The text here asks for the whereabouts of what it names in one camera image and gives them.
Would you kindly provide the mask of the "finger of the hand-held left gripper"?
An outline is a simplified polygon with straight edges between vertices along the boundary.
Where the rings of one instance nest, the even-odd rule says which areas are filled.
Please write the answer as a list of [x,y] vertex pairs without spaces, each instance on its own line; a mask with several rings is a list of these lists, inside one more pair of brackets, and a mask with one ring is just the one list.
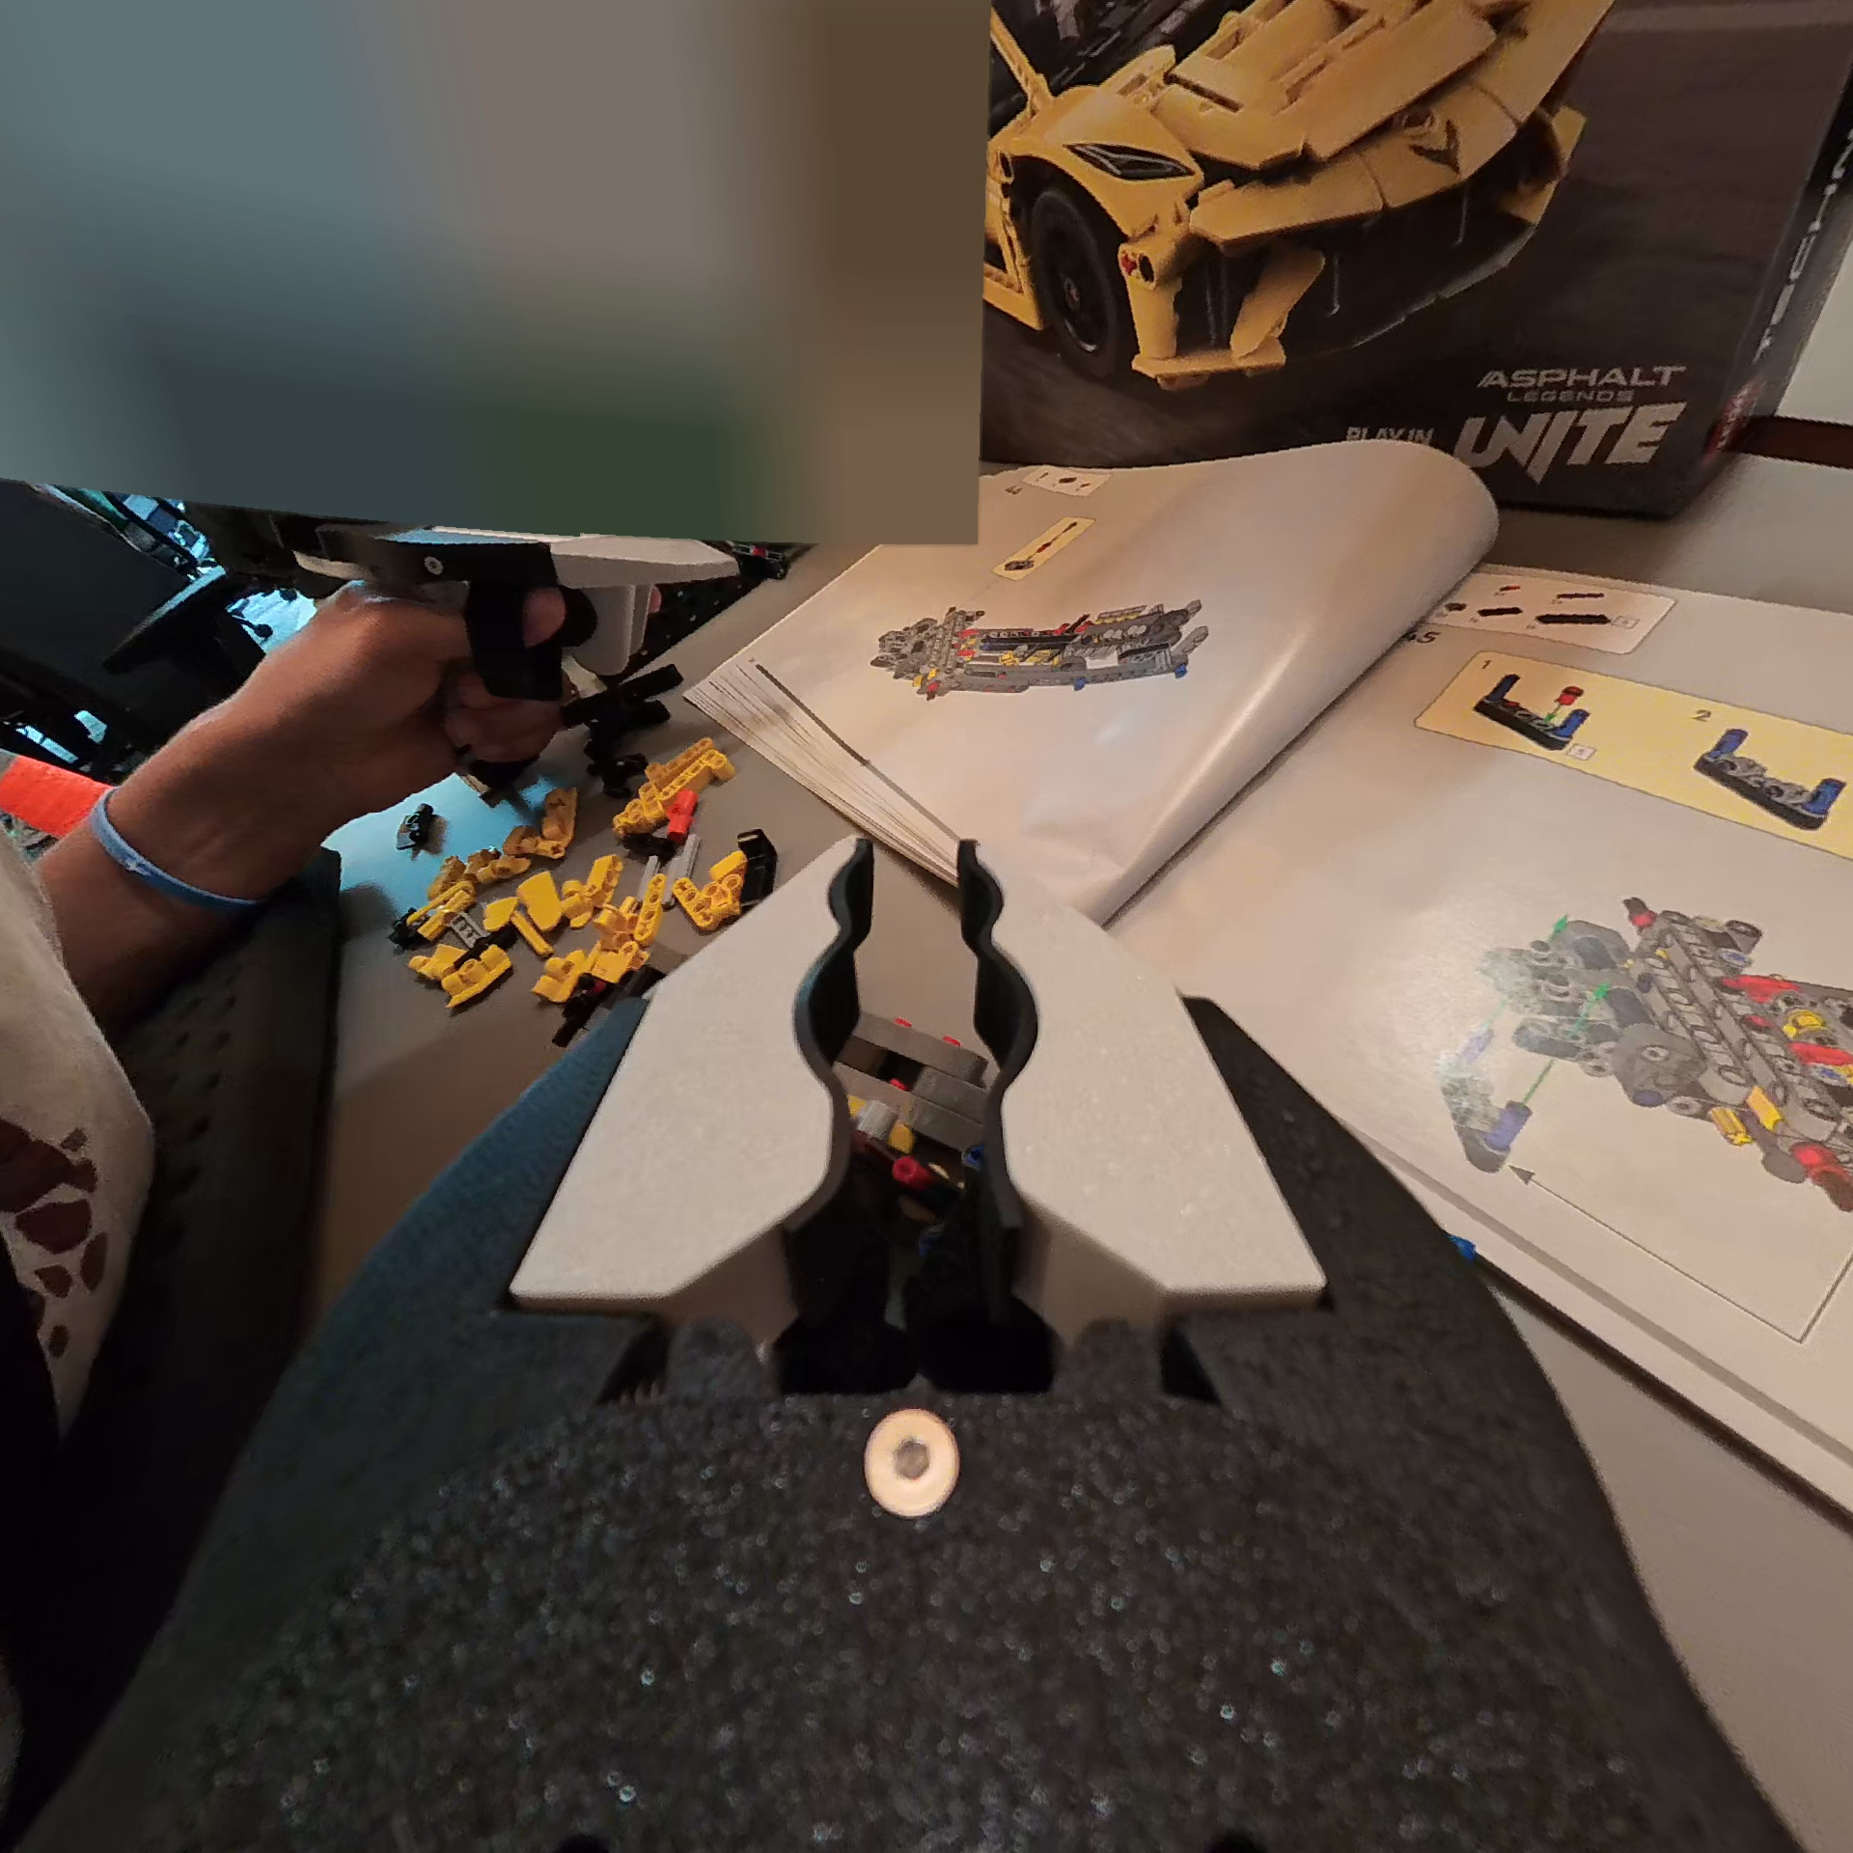
[[571,660],[604,683],[624,678],[643,645],[657,586],[596,586],[571,595]]
[[698,539],[553,539],[559,586],[672,586],[739,574],[739,559]]

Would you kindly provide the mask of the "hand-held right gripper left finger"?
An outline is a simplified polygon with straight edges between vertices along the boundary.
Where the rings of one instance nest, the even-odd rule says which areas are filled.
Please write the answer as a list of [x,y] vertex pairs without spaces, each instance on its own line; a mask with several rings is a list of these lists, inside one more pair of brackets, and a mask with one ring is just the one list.
[[859,1019],[874,844],[843,837],[643,999],[510,1292],[536,1311],[729,1321],[769,1342],[826,1302],[789,1262],[843,1188],[833,1056]]

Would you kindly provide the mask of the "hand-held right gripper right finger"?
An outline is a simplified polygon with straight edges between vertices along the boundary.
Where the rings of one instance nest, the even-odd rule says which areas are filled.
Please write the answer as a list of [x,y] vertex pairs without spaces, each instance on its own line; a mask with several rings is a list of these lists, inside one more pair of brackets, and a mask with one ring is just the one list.
[[1316,1308],[1325,1271],[1168,977],[1002,849],[962,839],[956,887],[999,1067],[956,1380],[1048,1382],[1100,1321]]

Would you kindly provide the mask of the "black angled lego piece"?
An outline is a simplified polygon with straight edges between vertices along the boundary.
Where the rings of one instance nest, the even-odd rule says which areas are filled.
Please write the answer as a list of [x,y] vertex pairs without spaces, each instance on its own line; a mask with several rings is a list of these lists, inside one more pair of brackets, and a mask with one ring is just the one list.
[[586,731],[586,772],[604,795],[624,800],[634,795],[646,756],[626,752],[624,743],[638,730],[665,724],[667,709],[658,699],[681,682],[679,668],[663,664],[626,674],[561,706],[565,726],[579,726]]

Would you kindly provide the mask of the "long lego chassis assembly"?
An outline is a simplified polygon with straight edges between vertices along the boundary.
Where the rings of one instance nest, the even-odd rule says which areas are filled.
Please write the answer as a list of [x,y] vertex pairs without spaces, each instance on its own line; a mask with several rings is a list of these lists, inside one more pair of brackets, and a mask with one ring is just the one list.
[[923,1244],[981,1176],[987,1058],[951,1034],[865,1009],[836,1056],[857,1150]]

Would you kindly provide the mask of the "lego instruction sheet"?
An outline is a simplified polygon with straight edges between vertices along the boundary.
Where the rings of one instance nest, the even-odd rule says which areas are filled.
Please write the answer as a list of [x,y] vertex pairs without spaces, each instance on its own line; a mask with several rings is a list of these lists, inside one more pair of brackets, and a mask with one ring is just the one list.
[[1118,919],[1484,1262],[1850,1492],[1847,615],[1426,623]]

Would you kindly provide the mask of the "pile of yellow lego pieces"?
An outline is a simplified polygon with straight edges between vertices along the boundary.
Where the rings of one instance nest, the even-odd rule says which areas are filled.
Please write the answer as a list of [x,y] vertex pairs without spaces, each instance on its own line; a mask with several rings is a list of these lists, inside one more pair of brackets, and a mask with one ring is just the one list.
[[586,869],[561,869],[579,807],[561,785],[544,793],[538,822],[514,824],[500,844],[468,857],[448,856],[424,902],[390,924],[410,975],[437,987],[451,1011],[510,985],[522,945],[538,961],[534,996],[557,1011],[550,1041],[566,1048],[596,1011],[667,977],[667,919],[709,936],[771,893],[779,854],[763,828],[741,832],[703,865],[700,797],[733,775],[713,739],[619,768],[639,780],[619,792],[613,847]]

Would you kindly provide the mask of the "thick open lego instruction booklet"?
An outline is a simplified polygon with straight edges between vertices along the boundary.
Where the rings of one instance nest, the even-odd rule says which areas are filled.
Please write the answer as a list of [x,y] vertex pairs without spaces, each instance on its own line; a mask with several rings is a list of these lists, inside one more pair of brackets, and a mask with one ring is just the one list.
[[1017,850],[1118,913],[1489,554],[1435,447],[983,475],[967,544],[881,544],[688,699],[918,866]]

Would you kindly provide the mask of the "lego box with yellow car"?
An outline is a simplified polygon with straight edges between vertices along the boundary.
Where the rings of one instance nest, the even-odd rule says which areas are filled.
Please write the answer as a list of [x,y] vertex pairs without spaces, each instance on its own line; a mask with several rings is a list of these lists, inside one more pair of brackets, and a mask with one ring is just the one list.
[[1850,3],[992,3],[981,447],[1681,510],[1847,245]]

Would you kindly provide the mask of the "person's left hand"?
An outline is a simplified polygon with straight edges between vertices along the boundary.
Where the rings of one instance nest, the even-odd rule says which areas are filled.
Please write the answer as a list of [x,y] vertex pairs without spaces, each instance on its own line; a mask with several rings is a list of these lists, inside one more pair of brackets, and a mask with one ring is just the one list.
[[320,844],[463,760],[521,766],[561,728],[557,699],[505,699],[458,615],[360,586],[323,600],[203,724],[204,762],[255,797],[249,844]]

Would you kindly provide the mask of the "light blue wristband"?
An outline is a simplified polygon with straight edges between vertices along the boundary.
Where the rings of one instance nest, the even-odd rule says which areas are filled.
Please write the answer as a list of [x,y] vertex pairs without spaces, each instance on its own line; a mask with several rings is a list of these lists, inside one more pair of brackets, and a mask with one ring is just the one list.
[[242,917],[268,904],[270,896],[227,896],[206,887],[185,882],[159,863],[149,859],[143,850],[132,847],[117,827],[110,813],[114,795],[117,792],[105,786],[94,800],[85,824],[90,835],[94,837],[104,856],[117,866],[117,871],[125,872],[129,880],[139,882],[154,896],[175,902],[178,906],[201,913],[213,913],[219,917]]

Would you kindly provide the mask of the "black perforated panel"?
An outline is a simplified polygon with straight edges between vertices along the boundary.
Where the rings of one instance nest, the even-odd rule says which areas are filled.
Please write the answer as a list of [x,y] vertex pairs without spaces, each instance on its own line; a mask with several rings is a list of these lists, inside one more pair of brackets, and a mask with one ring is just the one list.
[[4,1721],[77,1756],[165,1618],[301,1326],[340,992],[340,857],[129,1029],[154,1133],[124,1298],[77,1418],[29,1389],[4,1288]]

